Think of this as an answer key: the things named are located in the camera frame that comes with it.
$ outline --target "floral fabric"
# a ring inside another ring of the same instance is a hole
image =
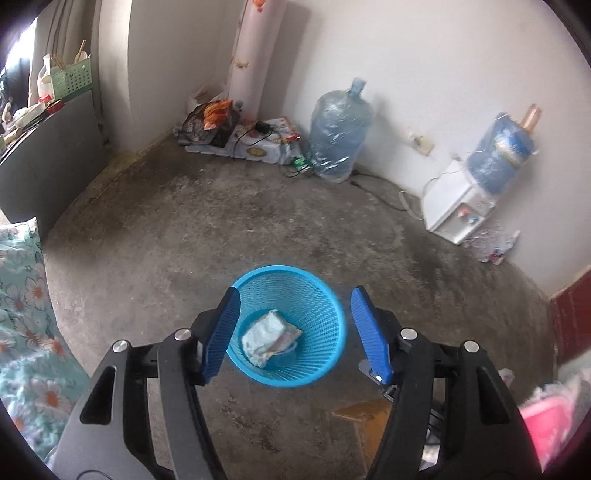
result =
[[[87,385],[57,328],[36,220],[0,226],[0,399],[41,459]]]

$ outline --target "gray curtain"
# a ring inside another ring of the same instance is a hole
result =
[[[29,78],[29,106],[39,101],[37,76],[43,57],[59,53],[65,63],[72,63],[82,40],[92,55],[92,96],[99,125],[102,125],[102,104],[99,85],[99,20],[102,0],[53,0],[37,17],[35,46]]]

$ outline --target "gold oval logo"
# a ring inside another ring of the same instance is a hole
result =
[[[266,157],[267,151],[263,150],[262,148],[251,147],[246,149],[246,153],[252,155],[253,157]]]

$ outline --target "silver screw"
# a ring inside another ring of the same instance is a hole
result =
[[[468,340],[464,342],[464,348],[470,353],[476,353],[480,349],[480,346],[474,340]]]
[[[403,328],[400,330],[400,336],[405,340],[414,340],[418,337],[417,331],[412,328]]]
[[[180,330],[174,332],[174,339],[178,340],[179,342],[182,342],[183,340],[186,340],[190,337],[191,330],[189,330],[188,328],[181,328]]]
[[[115,353],[119,353],[122,352],[123,350],[127,349],[127,346],[129,344],[127,343],[127,340],[117,340],[114,344],[113,344],[113,351]]]

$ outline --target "blue gripper pad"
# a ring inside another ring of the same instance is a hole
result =
[[[365,289],[355,287],[351,293],[353,320],[361,337],[371,369],[375,375],[382,377],[383,384],[387,384],[392,379],[394,371],[390,364],[388,342],[380,331],[374,311],[374,304]]]
[[[217,307],[217,324],[204,345],[200,373],[205,383],[219,373],[239,316],[240,294],[235,288],[229,288]]]

